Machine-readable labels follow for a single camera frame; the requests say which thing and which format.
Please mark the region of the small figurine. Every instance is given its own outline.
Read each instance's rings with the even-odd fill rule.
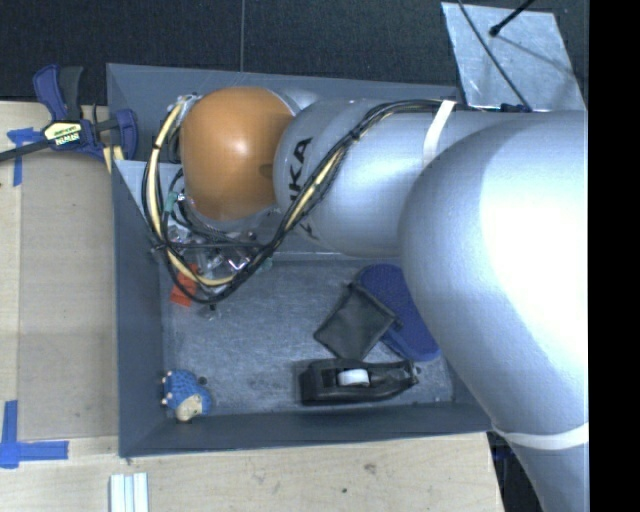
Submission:
[[[190,371],[171,370],[162,378],[162,384],[162,405],[172,409],[178,421],[186,422],[211,410],[209,392],[198,384],[196,376]]]

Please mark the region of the orange sphere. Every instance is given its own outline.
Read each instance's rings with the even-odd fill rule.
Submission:
[[[192,206],[210,219],[230,221],[273,204],[273,159],[292,119],[287,105],[260,87],[230,87],[200,99],[180,127]]]

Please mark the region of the gray tray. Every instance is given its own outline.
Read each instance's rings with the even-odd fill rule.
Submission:
[[[150,141],[166,105],[234,84],[310,90],[320,97],[457,97],[454,88],[249,73],[111,65],[109,106],[132,108]],[[137,157],[146,158],[150,144]],[[349,258],[290,235],[269,271],[253,276],[213,314],[168,301],[171,281],[151,256],[130,163],[113,172],[120,455],[244,449],[486,431],[490,423],[444,358],[417,363],[420,383],[390,400],[303,406],[298,375],[333,355],[313,332],[344,284],[372,260]],[[275,226],[277,216],[269,219]],[[399,357],[377,344],[366,360]],[[214,407],[179,424],[160,406],[163,373],[207,379]]]

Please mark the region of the yellow clamp label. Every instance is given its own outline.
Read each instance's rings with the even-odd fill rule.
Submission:
[[[44,130],[47,140],[55,140],[56,146],[80,140],[82,125],[80,123],[53,123]]]

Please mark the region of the blue cloth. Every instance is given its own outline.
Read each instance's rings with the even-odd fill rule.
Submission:
[[[387,346],[413,361],[430,361],[440,355],[440,347],[422,320],[400,267],[370,265],[358,273],[356,280],[398,317],[401,326],[392,326],[382,335]]]
[[[18,401],[5,402],[2,442],[0,442],[0,468],[16,469],[22,461],[69,458],[69,441],[22,443],[17,440],[17,426]]]

